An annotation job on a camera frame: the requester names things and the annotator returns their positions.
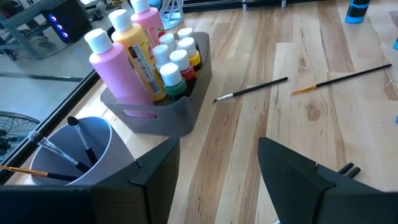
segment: gray plastic caddy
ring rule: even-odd
[[[196,32],[193,34],[193,38],[199,44],[203,66],[190,97],[184,96],[177,102],[168,105],[127,105],[118,103],[112,93],[105,89],[101,94],[101,101],[135,133],[158,134],[170,137],[180,137],[189,134],[195,127],[201,104],[212,76],[209,35],[204,32]],[[132,117],[123,113],[126,110],[150,111],[156,117]]]

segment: paint bottle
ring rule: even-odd
[[[192,37],[186,37],[178,42],[178,47],[180,50],[187,51],[189,62],[193,66],[196,78],[198,78],[203,64],[200,60],[199,51],[195,48],[195,40]]]
[[[160,68],[170,62],[169,47],[165,44],[160,44],[152,50],[155,56],[155,67],[160,74]]]
[[[192,65],[189,63],[188,53],[186,50],[176,50],[170,54],[170,61],[178,66],[182,77],[188,85],[188,89],[192,92],[197,78],[195,71],[193,71]]]
[[[129,14],[124,9],[113,11],[109,19],[115,29],[111,38],[123,45],[138,77],[153,102],[166,97],[163,82],[155,68],[152,45],[139,24],[132,24]]]
[[[180,29],[177,32],[177,34],[178,34],[178,37],[180,40],[182,40],[186,37],[193,38],[193,29],[191,27],[183,28],[183,29]],[[199,54],[200,54],[199,43],[196,40],[195,40],[195,48],[197,49],[197,51],[199,51]]]
[[[396,43],[394,44],[394,49],[398,50],[398,39],[397,39]]]
[[[93,53],[90,63],[120,103],[153,105],[136,75],[123,45],[112,43],[103,29],[95,29],[85,35]],[[127,110],[129,116],[154,117],[146,111]]]
[[[165,44],[169,47],[169,55],[177,49],[177,44],[175,43],[173,34],[165,34],[159,38],[161,44]]]
[[[138,23],[144,29],[152,46],[159,45],[159,37],[165,34],[162,19],[155,7],[150,7],[147,0],[131,0],[134,14],[131,16],[133,23]]]
[[[164,88],[170,101],[176,102],[183,96],[189,96],[187,84],[176,64],[167,63],[163,65],[160,68],[160,74],[162,75]]]
[[[371,0],[351,0],[346,16],[346,22],[350,24],[361,23]]]

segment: pink paint bottle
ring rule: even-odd
[[[112,43],[103,29],[94,29],[85,35],[93,53],[90,63],[102,78],[111,93],[120,103],[153,105],[137,74],[135,73],[123,45]],[[126,110],[128,116],[153,118],[146,111]]]
[[[153,46],[159,45],[159,37],[165,34],[159,11],[150,7],[148,0],[131,0],[131,5],[134,9],[132,22],[142,26]]]

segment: wood grain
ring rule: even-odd
[[[272,223],[277,214],[261,177],[257,141],[267,136],[331,169],[360,166],[356,180],[398,190],[398,66],[291,96],[300,87],[398,61],[398,1],[372,1],[347,24],[348,1],[185,14],[183,27],[209,33],[213,78],[195,129],[181,138],[170,224]],[[213,104],[217,96],[289,81]],[[99,99],[98,82],[70,113],[107,119],[136,157],[166,137],[132,133]],[[9,184],[29,184],[15,175]]]

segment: yellow paint bottle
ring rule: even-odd
[[[113,11],[109,20],[115,29],[112,40],[123,45],[151,100],[156,102],[164,99],[166,91],[155,68],[155,57],[152,54],[154,46],[149,42],[142,26],[133,24],[125,9]]]
[[[186,37],[178,42],[178,47],[180,50],[186,50],[189,57],[189,62],[193,66],[195,71],[195,76],[198,78],[200,76],[201,68],[203,66],[200,60],[199,51],[195,47],[195,40],[192,37]]]

